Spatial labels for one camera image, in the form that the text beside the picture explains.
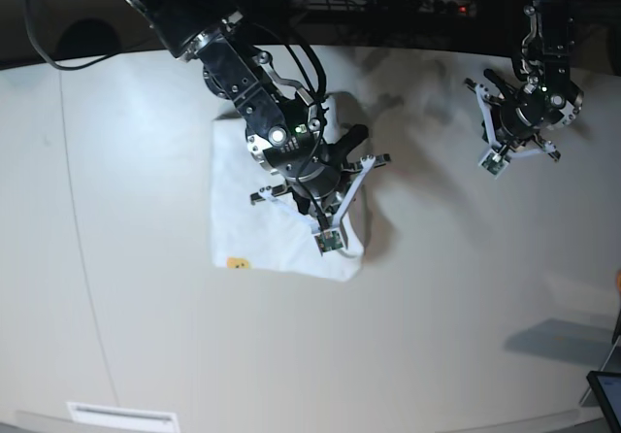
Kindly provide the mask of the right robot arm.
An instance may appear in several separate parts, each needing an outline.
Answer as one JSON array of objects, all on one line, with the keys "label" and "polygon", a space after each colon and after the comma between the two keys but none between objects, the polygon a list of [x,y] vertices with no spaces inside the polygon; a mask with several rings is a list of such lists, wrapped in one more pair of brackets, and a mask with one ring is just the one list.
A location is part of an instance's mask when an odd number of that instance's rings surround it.
[{"label": "right robot arm", "polygon": [[216,96],[229,100],[245,121],[247,149],[282,182],[249,196],[270,202],[307,224],[320,252],[348,247],[345,217],[366,176],[390,161],[387,154],[350,160],[369,137],[355,124],[334,141],[326,138],[327,76],[318,56],[302,44],[316,72],[316,86],[282,77],[270,52],[247,36],[249,27],[277,38],[275,28],[251,19],[233,0],[125,0],[139,12],[171,55],[198,60]]}]

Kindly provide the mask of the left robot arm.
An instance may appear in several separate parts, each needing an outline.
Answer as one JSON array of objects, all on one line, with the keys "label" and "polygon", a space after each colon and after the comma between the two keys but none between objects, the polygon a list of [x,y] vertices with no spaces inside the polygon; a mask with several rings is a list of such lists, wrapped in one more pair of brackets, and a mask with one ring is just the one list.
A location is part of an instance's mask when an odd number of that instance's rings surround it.
[{"label": "left robot arm", "polygon": [[498,89],[496,94],[483,83],[464,80],[481,111],[487,144],[478,166],[494,177],[518,158],[561,158],[541,132],[572,124],[583,105],[584,92],[571,78],[572,1],[530,0],[524,5],[529,30],[511,58],[518,85],[492,69],[485,70],[484,77]]}]

